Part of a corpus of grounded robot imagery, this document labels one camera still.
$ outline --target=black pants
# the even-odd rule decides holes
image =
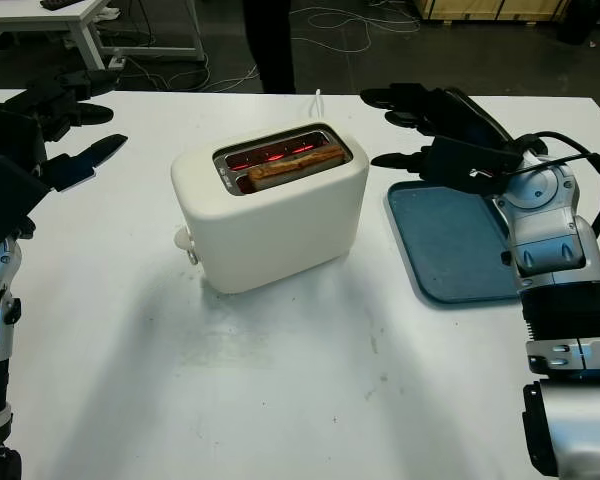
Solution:
[[[265,93],[295,93],[291,57],[291,0],[242,0],[251,55]]]

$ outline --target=toaster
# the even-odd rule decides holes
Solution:
[[[301,272],[351,248],[368,171],[358,143],[324,122],[185,153],[171,167],[186,220],[176,244],[223,293]]]

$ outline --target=white desk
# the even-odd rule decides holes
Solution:
[[[0,0],[0,32],[69,30],[87,68],[102,70],[91,20],[109,1],[84,0],[52,12],[39,0]]]
[[[182,218],[169,166],[186,149],[305,116],[311,98],[99,100],[115,119],[72,130],[50,154],[114,132],[129,142],[96,179],[49,195],[32,215],[35,238],[21,242],[8,444],[25,478],[542,478],[520,417],[536,378],[521,308],[425,303],[384,205],[407,174],[371,169],[348,256],[220,295],[173,245]],[[600,152],[589,99],[477,100],[513,135],[552,129]],[[355,97],[325,105],[370,156],[427,142]],[[574,168],[593,218],[596,174]]]

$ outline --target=plastic tray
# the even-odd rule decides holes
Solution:
[[[398,231],[421,290],[441,303],[517,298],[502,264],[507,227],[478,195],[426,182],[402,182],[388,193]]]

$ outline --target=floor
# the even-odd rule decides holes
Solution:
[[[190,44],[184,0],[143,1],[156,45]],[[138,0],[113,0],[112,5],[120,7],[123,15],[101,24],[104,42],[146,42],[147,27]],[[310,6],[342,8],[385,20],[380,25],[396,31],[359,21],[315,28],[308,22],[334,26],[346,18],[311,17],[324,11],[303,10]],[[253,60],[244,39],[240,0],[198,1],[197,8],[210,69],[207,90],[233,87],[232,92],[260,92],[257,78],[244,79]],[[397,1],[370,7],[364,0],[293,0],[293,9],[300,10],[291,17],[298,39],[293,53],[300,93],[320,88],[327,94],[355,94],[390,82],[421,82],[428,87],[454,85],[475,95],[587,96],[600,105],[600,28],[593,32],[591,45],[570,46],[556,40],[553,25],[418,25],[406,16],[405,12],[411,12],[409,5]],[[82,67],[77,51],[67,50],[58,36],[29,33],[18,37],[18,45],[0,51],[0,88],[22,87],[28,79],[52,69]],[[202,67],[165,59],[129,62],[122,88],[195,89],[207,76]],[[147,78],[143,70],[155,76]],[[226,79],[236,80],[216,83]]]

